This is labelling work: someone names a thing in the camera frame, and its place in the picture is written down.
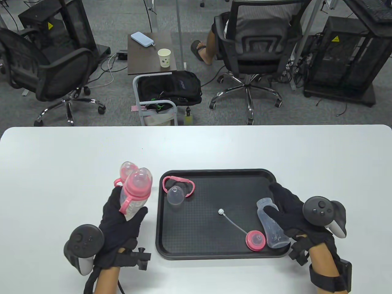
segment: paper cup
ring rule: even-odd
[[[171,54],[171,51],[169,49],[158,50],[159,62],[162,67],[169,67],[170,66],[170,54]]]

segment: pink tag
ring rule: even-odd
[[[142,110],[146,110],[147,108],[142,105]],[[132,105],[131,111],[138,111],[138,106],[137,105]]]

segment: flip-flop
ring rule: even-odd
[[[200,44],[201,42],[199,40],[194,40],[192,45],[191,45],[191,51],[193,54],[195,54],[195,56],[197,57],[198,60],[200,61],[204,61],[200,54],[199,54],[199,50],[202,50],[203,48],[205,48],[205,46],[200,46],[199,48],[197,48],[197,46]]]

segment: black backpack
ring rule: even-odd
[[[163,76],[146,76],[138,81],[140,101],[170,100],[177,106],[192,106],[201,103],[201,83],[194,73],[174,71]],[[162,111],[169,104],[147,105],[147,109]]]

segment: person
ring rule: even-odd
[[[325,277],[339,277],[336,266],[339,256],[332,234],[326,228],[314,226],[304,218],[303,202],[288,189],[278,183],[271,184],[269,189],[274,196],[275,204],[281,207],[281,211],[271,206],[266,206],[264,211],[279,224],[286,235],[296,241],[307,240],[311,244],[309,255],[314,272]],[[113,266],[112,261],[102,262],[102,260],[113,260],[105,256],[123,252],[122,246],[126,243],[126,239],[128,237],[136,239],[139,236],[140,224],[148,212],[147,208],[143,207],[131,220],[126,221],[124,215],[119,212],[120,192],[121,187],[114,188],[103,207],[100,229],[104,233],[105,244],[96,256],[97,261],[94,261],[96,267],[102,267],[94,294],[116,294],[120,267]],[[317,292],[318,294],[333,293],[320,288]],[[347,291],[334,293],[347,294]]]
[[[240,35],[241,31],[246,30],[249,25],[252,26],[252,21],[265,20],[268,25],[266,29],[263,28],[263,33],[268,34],[268,31],[272,35],[282,35],[290,26],[290,21],[293,15],[296,15],[301,9],[301,3],[294,4],[283,4],[283,5],[265,5],[265,6],[240,6],[238,9],[236,35]],[[222,22],[226,24],[224,30],[224,36],[226,37],[227,26],[229,24],[230,12],[224,12],[220,15]],[[211,30],[208,33],[206,43],[199,40],[195,40],[191,45],[191,51],[197,57],[198,60],[203,61],[207,65],[212,64],[212,60],[216,55],[216,24],[215,22],[211,26]],[[241,40],[236,38],[237,45],[241,44]]]

